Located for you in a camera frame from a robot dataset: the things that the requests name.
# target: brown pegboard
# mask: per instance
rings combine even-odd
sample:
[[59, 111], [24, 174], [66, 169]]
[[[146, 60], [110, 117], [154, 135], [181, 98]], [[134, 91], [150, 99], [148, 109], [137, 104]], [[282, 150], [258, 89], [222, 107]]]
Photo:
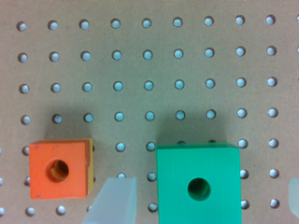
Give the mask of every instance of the brown pegboard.
[[[136, 223], [158, 223], [158, 212], [150, 213], [149, 203], [157, 203], [156, 182], [149, 182], [147, 174], [155, 172], [155, 152], [148, 152], [146, 144], [174, 144], [217, 142], [237, 144], [245, 138], [249, 145], [241, 151], [242, 169], [249, 178], [242, 180], [242, 198], [250, 202], [243, 210], [243, 223], [296, 223], [288, 205], [288, 184], [298, 176], [299, 151], [297, 137], [298, 36], [299, 14], [295, 1], [4, 1], [0, 8], [0, 207], [5, 208], [1, 223], [80, 223], [86, 208], [110, 176], [120, 172], [137, 177]], [[243, 25], [235, 24], [235, 17], [243, 15]], [[268, 25], [267, 15], [276, 22]], [[214, 24], [205, 26], [206, 16]], [[183, 19], [179, 28], [172, 24], [175, 17]], [[119, 29], [112, 29], [110, 21], [118, 18]], [[142, 27], [150, 18], [149, 29]], [[83, 31], [78, 24], [86, 19], [90, 28]], [[55, 20], [59, 27], [50, 31], [48, 22]], [[27, 29], [17, 30], [24, 21]], [[237, 47], [246, 54], [238, 57]], [[268, 56], [269, 46], [277, 48], [275, 56]], [[205, 49], [213, 48], [212, 58]], [[120, 50], [122, 58], [114, 61], [111, 54]], [[143, 59], [142, 52], [150, 49], [153, 58]], [[175, 49], [183, 49], [182, 59], [175, 59]], [[87, 50], [92, 58], [80, 59]], [[53, 63], [51, 52], [57, 51], [60, 60]], [[18, 62], [25, 52], [27, 63]], [[244, 77], [247, 85], [236, 86]], [[275, 87], [267, 79], [275, 77]], [[213, 78], [216, 86], [208, 89], [206, 80]], [[185, 87], [175, 88], [182, 79]], [[145, 91], [144, 83], [154, 83], [152, 91]], [[84, 92], [82, 84], [93, 84], [91, 92]], [[116, 92], [115, 81], [123, 83]], [[59, 83], [59, 93], [50, 86]], [[27, 84], [27, 94], [19, 92]], [[278, 109], [278, 116], [270, 118], [268, 110]], [[239, 108], [248, 115], [240, 119]], [[207, 119], [208, 109], [217, 117]], [[184, 120], [175, 118], [176, 112], [186, 113]], [[114, 120], [116, 112], [124, 113], [124, 121]], [[146, 121], [147, 111], [155, 113], [154, 121]], [[85, 113], [94, 120], [86, 123]], [[51, 120], [54, 114], [63, 117], [61, 124]], [[21, 116], [31, 118], [29, 125], [21, 124]], [[85, 200], [32, 201], [29, 188], [23, 182], [29, 175], [28, 157], [22, 148], [42, 139], [92, 137], [94, 139], [95, 187]], [[277, 148], [268, 146], [270, 139], [279, 141]], [[123, 152], [115, 145], [123, 142]], [[277, 179], [269, 176], [276, 168]], [[278, 199], [280, 207], [269, 206]], [[55, 213], [57, 206], [66, 208], [64, 216]], [[25, 215], [27, 207], [36, 214]]]

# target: translucent plastic piece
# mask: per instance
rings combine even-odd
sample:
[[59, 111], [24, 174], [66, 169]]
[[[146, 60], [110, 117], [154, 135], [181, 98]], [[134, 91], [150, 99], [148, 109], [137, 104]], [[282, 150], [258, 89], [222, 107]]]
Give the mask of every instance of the translucent plastic piece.
[[289, 185], [289, 206], [291, 211], [299, 217], [299, 179], [292, 178]]
[[82, 224], [135, 224], [136, 178], [110, 177]]

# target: yellow edge of block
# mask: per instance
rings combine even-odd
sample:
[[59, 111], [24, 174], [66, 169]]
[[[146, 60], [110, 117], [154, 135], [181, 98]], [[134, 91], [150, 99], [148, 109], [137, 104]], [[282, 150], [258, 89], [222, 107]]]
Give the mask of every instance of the yellow edge of block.
[[93, 189], [94, 182], [93, 182], [93, 139], [89, 138], [90, 140], [90, 151], [91, 151], [91, 162], [90, 166], [88, 167], [88, 193], [90, 193]]

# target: green cube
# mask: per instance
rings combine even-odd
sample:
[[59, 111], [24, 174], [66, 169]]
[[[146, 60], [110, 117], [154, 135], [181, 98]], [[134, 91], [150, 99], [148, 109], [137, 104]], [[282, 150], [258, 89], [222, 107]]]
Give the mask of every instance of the green cube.
[[160, 224], [241, 224], [240, 154], [227, 143], [159, 145]]

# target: wooden block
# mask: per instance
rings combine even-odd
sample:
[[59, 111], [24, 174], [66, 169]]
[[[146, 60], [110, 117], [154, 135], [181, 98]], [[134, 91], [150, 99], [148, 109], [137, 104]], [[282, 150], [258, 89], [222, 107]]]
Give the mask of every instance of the wooden block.
[[32, 199], [85, 198], [92, 190], [92, 139], [38, 141], [29, 149]]
[[157, 180], [160, 223], [242, 223], [237, 147], [157, 146]]

